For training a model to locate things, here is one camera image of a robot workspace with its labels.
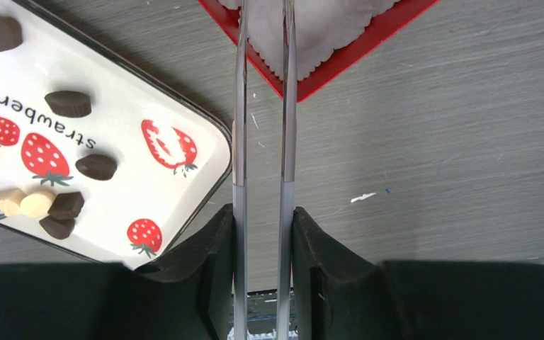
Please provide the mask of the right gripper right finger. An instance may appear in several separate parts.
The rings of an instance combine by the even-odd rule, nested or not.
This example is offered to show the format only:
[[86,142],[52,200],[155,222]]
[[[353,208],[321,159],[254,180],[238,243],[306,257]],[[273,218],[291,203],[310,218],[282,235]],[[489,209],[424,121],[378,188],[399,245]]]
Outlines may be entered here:
[[544,339],[544,264],[373,264],[303,208],[292,231],[301,339]]

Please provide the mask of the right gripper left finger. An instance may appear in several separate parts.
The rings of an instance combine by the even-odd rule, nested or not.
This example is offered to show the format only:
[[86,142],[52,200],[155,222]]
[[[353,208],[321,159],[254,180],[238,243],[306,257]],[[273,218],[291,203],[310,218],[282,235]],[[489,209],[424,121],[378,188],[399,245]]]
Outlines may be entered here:
[[116,263],[0,265],[0,339],[225,339],[231,205],[136,271]]

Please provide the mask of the small dark square chocolate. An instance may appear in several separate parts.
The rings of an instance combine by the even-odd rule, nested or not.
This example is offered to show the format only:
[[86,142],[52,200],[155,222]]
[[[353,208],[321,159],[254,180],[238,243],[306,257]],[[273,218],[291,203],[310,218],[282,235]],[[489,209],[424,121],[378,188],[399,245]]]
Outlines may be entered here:
[[80,215],[84,203],[84,197],[79,191],[60,193],[55,197],[48,215],[58,220],[75,219]]

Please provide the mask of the dark oval chocolate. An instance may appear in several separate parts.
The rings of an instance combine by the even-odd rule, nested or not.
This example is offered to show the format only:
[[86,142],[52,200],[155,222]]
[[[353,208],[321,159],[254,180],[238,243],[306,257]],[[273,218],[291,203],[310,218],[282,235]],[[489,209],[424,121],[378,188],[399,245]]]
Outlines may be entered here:
[[97,181],[111,180],[118,169],[114,158],[104,154],[89,154],[75,163],[76,169],[84,176]]

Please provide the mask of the metal tongs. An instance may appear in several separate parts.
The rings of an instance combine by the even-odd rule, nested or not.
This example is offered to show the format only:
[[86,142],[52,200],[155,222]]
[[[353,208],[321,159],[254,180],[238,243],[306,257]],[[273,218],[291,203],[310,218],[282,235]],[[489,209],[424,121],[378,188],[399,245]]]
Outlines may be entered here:
[[[234,270],[234,336],[247,339],[247,45],[248,3],[242,2],[235,67],[234,121],[232,129],[232,191],[236,236]],[[280,183],[276,338],[290,337],[290,282],[292,226],[295,209],[297,144],[298,59],[295,6],[283,2],[283,142]]]

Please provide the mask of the dark round cup chocolate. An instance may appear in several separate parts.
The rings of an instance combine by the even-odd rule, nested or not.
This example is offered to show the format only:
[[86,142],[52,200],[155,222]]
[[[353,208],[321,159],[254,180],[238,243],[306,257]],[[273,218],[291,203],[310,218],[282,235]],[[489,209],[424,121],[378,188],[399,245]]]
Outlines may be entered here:
[[91,98],[78,91],[54,91],[44,97],[55,115],[65,118],[83,118],[91,114]]

